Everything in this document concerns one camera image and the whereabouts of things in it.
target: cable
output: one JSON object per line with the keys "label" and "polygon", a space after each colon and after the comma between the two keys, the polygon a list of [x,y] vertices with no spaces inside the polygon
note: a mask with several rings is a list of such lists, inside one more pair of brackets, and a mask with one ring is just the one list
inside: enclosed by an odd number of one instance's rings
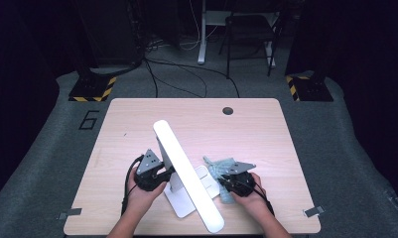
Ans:
{"label": "cable", "polygon": [[133,164],[131,164],[130,168],[127,171],[127,176],[125,177],[125,183],[124,183],[124,198],[122,199],[122,207],[121,207],[121,215],[125,212],[125,210],[127,209],[127,202],[128,202],[128,195],[130,194],[130,192],[134,189],[134,187],[137,186],[134,185],[128,192],[127,192],[127,188],[128,188],[128,181],[130,178],[130,174],[131,171],[133,170],[134,165],[136,165],[138,162],[141,162],[143,160],[144,156],[141,156],[139,158],[137,158],[136,160],[134,160]]}
{"label": "cable", "polygon": [[196,29],[198,30],[198,39],[197,39],[195,45],[192,46],[191,48],[183,48],[182,45],[180,45],[180,48],[185,50],[185,51],[190,51],[190,50],[194,49],[200,42],[200,40],[199,40],[199,24],[198,24],[198,20],[196,19],[195,12],[193,10],[192,0],[190,0],[190,9],[192,10],[192,15],[193,15],[193,18],[195,19]]}
{"label": "cable", "polygon": [[161,60],[166,61],[166,62],[168,63],[168,65],[177,66],[177,67],[179,67],[179,68],[181,68],[181,69],[183,69],[183,70],[185,70],[185,71],[191,73],[191,74],[194,75],[195,77],[197,77],[197,78],[202,82],[202,84],[204,85],[204,96],[198,96],[198,95],[196,95],[195,93],[192,93],[192,92],[189,92],[189,91],[188,91],[188,93],[191,93],[191,94],[193,94],[193,95],[195,95],[195,96],[197,96],[197,97],[201,97],[201,98],[206,98],[206,97],[207,97],[207,84],[205,84],[205,81],[204,81],[200,76],[198,76],[197,74],[195,74],[195,73],[194,73],[193,71],[191,71],[191,70],[188,70],[188,69],[186,69],[186,68],[183,68],[183,67],[180,66],[180,65],[177,65],[176,63],[174,63],[174,62],[172,62],[172,61],[169,61],[169,60],[166,60],[166,59],[161,59]]}
{"label": "cable", "polygon": [[[157,77],[157,76],[153,73],[153,71],[152,71],[152,69],[151,69],[151,67],[150,67],[150,65],[149,65],[149,60],[148,60],[148,59],[144,59],[144,61],[145,61],[146,65],[147,65],[147,67],[148,67],[149,72],[150,72],[151,75],[152,75],[152,78],[154,79],[155,88],[156,88],[156,97],[158,97],[158,87],[157,87],[157,85],[156,85],[156,80],[158,80],[158,81],[160,81],[160,82],[162,82],[162,83],[164,83],[164,84],[166,84],[166,85],[168,85],[168,86],[170,86],[170,87],[173,87],[173,88],[175,88],[175,89],[177,89],[177,90],[184,91],[184,92],[187,92],[187,93],[189,93],[189,94],[191,94],[191,95],[194,95],[194,96],[196,96],[196,97],[202,98],[202,96],[200,96],[200,95],[198,95],[198,94],[196,94],[196,93],[193,93],[193,92],[191,92],[191,91],[185,90],[185,89],[183,89],[183,88],[179,88],[179,87],[173,86],[173,85],[171,85],[170,83],[168,83],[168,82],[166,82],[166,81],[160,79],[159,77]],[[204,86],[205,86],[205,95],[206,95],[206,94],[207,94],[207,89],[206,89],[205,82],[204,82]]]}
{"label": "cable", "polygon": [[214,69],[210,69],[210,68],[205,68],[205,67],[200,67],[200,66],[193,66],[193,65],[187,65],[187,64],[181,64],[181,63],[167,63],[167,62],[161,62],[161,61],[156,61],[153,59],[147,59],[150,62],[154,62],[154,63],[159,63],[159,64],[166,64],[166,65],[176,65],[176,66],[183,66],[183,67],[192,67],[192,68],[197,68],[197,69],[201,69],[201,70],[207,70],[207,71],[211,71],[220,75],[223,75],[226,77],[226,79],[230,80],[235,88],[236,91],[236,96],[238,98],[240,98],[239,96],[239,91],[238,91],[238,87],[236,86],[235,81],[233,81],[233,79],[231,77],[228,77],[226,74],[224,74],[223,72],[214,70]]}
{"label": "cable", "polygon": [[153,83],[155,84],[155,98],[158,98],[158,84],[156,83],[156,76],[155,76],[155,74],[153,74],[153,71],[149,65],[149,62],[145,59],[143,59],[143,61],[145,62],[146,68],[148,69],[149,73],[151,74]]}

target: human hand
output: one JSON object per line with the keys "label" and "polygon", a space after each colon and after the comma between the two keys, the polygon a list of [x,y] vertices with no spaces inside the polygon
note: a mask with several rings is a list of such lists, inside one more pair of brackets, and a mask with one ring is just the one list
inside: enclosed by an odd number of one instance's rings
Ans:
{"label": "human hand", "polygon": [[133,168],[128,179],[128,190],[130,191],[127,201],[127,210],[135,211],[136,214],[143,216],[152,206],[153,201],[165,189],[166,182],[162,182],[152,191],[146,191],[137,186],[134,180],[137,167]]}
{"label": "human hand", "polygon": [[[261,185],[260,176],[255,173],[250,173],[254,180],[255,185],[254,189],[258,190],[262,194],[266,194],[266,189],[264,189]],[[241,204],[245,210],[257,221],[259,221],[260,217],[267,215],[266,213],[270,213],[266,200],[261,197],[257,192],[253,191],[248,196],[239,196],[235,192],[231,192],[233,199]]]}
{"label": "human hand", "polygon": [[134,180],[137,167],[133,168],[128,176],[127,189],[129,190],[127,208],[112,228],[108,238],[113,237],[133,237],[134,230],[142,217],[152,206],[153,201],[158,197],[166,186],[166,182],[162,182],[153,191],[146,191],[137,186]]}

